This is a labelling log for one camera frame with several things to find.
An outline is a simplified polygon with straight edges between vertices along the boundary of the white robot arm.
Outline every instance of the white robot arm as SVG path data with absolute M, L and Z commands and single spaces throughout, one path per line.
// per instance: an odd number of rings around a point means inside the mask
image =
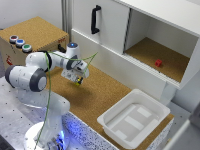
M 31 53 L 26 57 L 26 66 L 10 66 L 5 73 L 7 82 L 18 89 L 18 99 L 31 107 L 41 108 L 48 104 L 49 91 L 44 90 L 47 84 L 45 72 L 48 71 L 48 67 L 50 70 L 53 70 L 55 66 L 63 68 L 62 76 L 76 84 L 81 84 L 83 78 L 89 76 L 87 63 L 81 60 L 79 46 L 76 43 L 69 43 L 66 53 L 59 51 L 46 53 L 46 55 L 45 53 Z M 47 120 L 40 136 L 38 150 L 54 150 L 57 148 L 55 140 L 54 142 L 52 140 L 61 134 L 61 116 L 66 114 L 70 108 L 70 103 L 60 95 L 51 92 L 50 98 Z M 25 149 L 33 149 L 35 145 L 30 146 L 33 141 L 30 141 L 29 145 L 25 144 Z M 62 148 L 57 149 L 66 149 L 67 146 L 63 144 L 60 147 Z

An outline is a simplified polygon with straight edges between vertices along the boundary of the plastic container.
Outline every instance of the plastic container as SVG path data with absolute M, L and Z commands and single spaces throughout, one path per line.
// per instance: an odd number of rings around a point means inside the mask
M 135 149 L 169 113 L 169 108 L 134 89 L 98 117 L 97 121 L 105 133 L 122 147 Z

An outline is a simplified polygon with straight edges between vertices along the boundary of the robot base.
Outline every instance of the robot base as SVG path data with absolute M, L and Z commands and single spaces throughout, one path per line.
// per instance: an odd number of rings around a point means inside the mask
M 36 137 L 37 133 L 42 128 L 43 123 L 44 122 L 40 122 L 40 123 L 33 125 L 26 132 L 25 137 L 24 137 L 24 149 L 25 150 L 49 150 L 49 148 L 47 146 L 44 147 L 44 148 L 37 146 L 36 149 L 35 149 L 36 141 L 34 140 L 34 138 Z M 66 139 L 65 140 L 66 147 L 68 146 L 68 144 L 69 144 L 69 139 Z

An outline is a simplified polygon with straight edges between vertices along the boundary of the black handle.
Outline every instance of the black handle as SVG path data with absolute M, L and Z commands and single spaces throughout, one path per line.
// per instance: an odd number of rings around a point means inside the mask
M 92 10 L 92 24 L 91 24 L 91 31 L 92 34 L 98 33 L 100 30 L 96 28 L 96 12 L 101 10 L 101 7 L 96 5 L 96 8 Z

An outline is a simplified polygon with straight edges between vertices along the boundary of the cable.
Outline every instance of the cable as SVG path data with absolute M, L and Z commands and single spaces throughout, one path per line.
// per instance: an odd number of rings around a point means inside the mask
M 96 56 L 96 54 L 97 54 L 98 52 L 95 53 L 94 55 L 88 57 L 88 58 L 85 58 L 85 59 L 70 59 L 70 58 L 66 58 L 66 57 L 63 57 L 63 56 L 61 56 L 61 55 L 55 54 L 55 53 L 53 53 L 53 52 L 47 52 L 47 53 L 52 53 L 52 54 L 57 55 L 57 56 L 60 56 L 60 57 L 62 57 L 62 58 L 64 58 L 64 59 L 75 60 L 75 61 L 87 60 L 87 59 L 90 59 L 90 58 L 91 58 L 91 60 L 89 61 L 88 65 L 87 65 L 87 67 L 86 67 L 86 69 L 85 69 L 85 71 L 84 71 L 84 75 L 85 75 L 85 72 L 86 72 L 86 70 L 88 69 L 88 67 L 89 67 L 89 65 L 90 65 L 90 63 L 91 63 L 91 61 L 94 59 L 94 57 Z M 49 62 L 48 62 L 47 53 L 45 53 L 45 57 L 46 57 L 46 63 L 47 63 L 47 67 L 48 67 L 48 75 L 49 75 L 49 98 L 48 98 L 47 111 L 46 111 L 46 114 L 45 114 L 44 124 L 43 124 L 43 126 L 42 126 L 42 128 L 41 128 L 41 130 L 40 130 L 40 134 L 39 134 L 39 136 L 38 136 L 38 139 L 37 139 L 37 142 L 36 142 L 36 145 L 35 145 L 34 150 L 35 150 L 36 147 L 37 147 L 37 144 L 38 144 L 39 139 L 40 139 L 40 136 L 41 136 L 41 134 L 42 134 L 44 125 L 45 125 L 45 123 L 46 123 L 46 119 L 47 119 L 47 115 L 48 115 L 48 110 L 49 110 L 49 104 L 50 104 L 50 97 L 51 97 L 51 75 L 50 75 L 50 69 L 49 69 Z

